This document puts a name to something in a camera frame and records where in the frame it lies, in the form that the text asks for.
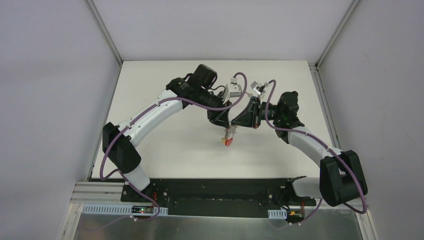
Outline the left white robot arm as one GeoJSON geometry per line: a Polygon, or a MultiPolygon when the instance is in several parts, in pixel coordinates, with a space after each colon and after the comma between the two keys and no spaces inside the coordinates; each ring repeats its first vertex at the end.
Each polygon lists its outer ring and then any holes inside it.
{"type": "Polygon", "coordinates": [[[218,74],[210,67],[200,64],[193,73],[172,79],[156,99],[139,113],[118,124],[108,122],[102,129],[102,151],[100,167],[109,159],[135,188],[133,195],[140,202],[152,198],[150,178],[142,168],[142,158],[137,151],[141,141],[163,121],[189,105],[207,110],[208,120],[217,126],[228,128],[231,98],[243,93],[242,87],[233,77],[221,91],[213,87],[218,74]]]}

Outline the grey red keyring holder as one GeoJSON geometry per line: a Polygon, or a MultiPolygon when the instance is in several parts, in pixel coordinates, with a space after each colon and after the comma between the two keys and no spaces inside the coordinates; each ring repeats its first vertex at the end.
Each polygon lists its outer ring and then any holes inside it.
{"type": "Polygon", "coordinates": [[[226,147],[229,147],[232,144],[234,135],[237,133],[237,128],[237,125],[230,125],[224,130],[225,134],[221,141],[226,147]]]}

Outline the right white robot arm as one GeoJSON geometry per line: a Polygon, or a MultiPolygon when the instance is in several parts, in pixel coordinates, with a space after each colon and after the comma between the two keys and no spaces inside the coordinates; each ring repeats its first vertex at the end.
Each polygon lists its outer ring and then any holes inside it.
{"type": "Polygon", "coordinates": [[[319,177],[301,176],[286,182],[283,196],[288,204],[296,205],[304,197],[323,199],[332,207],[357,198],[364,200],[368,186],[358,154],[320,140],[299,120],[298,110],[296,91],[282,93],[277,104],[267,104],[252,96],[230,125],[256,129],[269,120],[279,139],[300,150],[319,167],[319,177]]]}

